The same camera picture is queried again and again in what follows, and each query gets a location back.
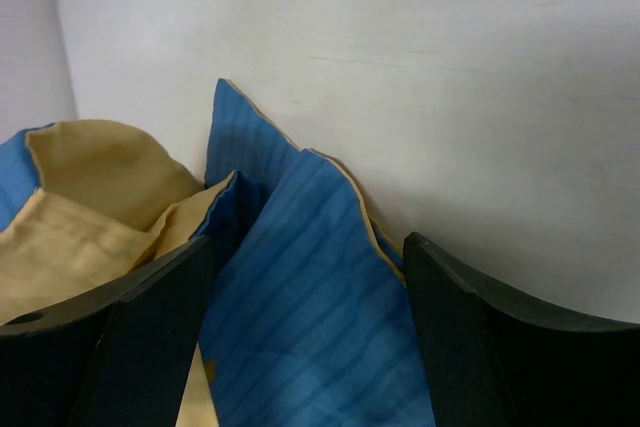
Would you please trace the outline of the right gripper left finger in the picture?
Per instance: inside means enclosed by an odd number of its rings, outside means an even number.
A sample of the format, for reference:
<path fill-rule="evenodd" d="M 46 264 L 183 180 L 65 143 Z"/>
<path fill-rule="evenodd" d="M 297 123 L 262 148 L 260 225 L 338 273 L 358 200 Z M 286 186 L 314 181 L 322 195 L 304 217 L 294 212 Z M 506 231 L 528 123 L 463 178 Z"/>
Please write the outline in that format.
<path fill-rule="evenodd" d="M 172 426 L 214 278 L 207 237 L 1 327 L 4 426 Z"/>

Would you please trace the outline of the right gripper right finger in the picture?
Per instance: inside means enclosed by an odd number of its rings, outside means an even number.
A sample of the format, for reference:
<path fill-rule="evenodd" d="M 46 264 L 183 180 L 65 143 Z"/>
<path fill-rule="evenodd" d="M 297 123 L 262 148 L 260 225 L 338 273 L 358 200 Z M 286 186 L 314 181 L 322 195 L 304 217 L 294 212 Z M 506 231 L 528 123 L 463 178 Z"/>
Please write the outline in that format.
<path fill-rule="evenodd" d="M 543 301 L 419 233 L 403 255 L 437 425 L 638 425 L 638 324 Z"/>

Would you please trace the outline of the blue and yellow cloth placemat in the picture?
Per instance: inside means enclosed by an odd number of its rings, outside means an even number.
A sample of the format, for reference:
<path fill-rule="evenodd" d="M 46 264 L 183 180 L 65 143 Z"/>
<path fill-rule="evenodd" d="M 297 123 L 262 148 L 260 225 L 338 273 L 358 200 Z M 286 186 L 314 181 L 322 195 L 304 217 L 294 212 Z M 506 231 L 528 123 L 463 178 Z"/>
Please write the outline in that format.
<path fill-rule="evenodd" d="M 219 273 L 176 426 L 430 426 L 403 260 L 349 174 L 217 83 L 197 180 L 148 133 L 56 122 L 1 146 L 1 318 L 208 236 Z"/>

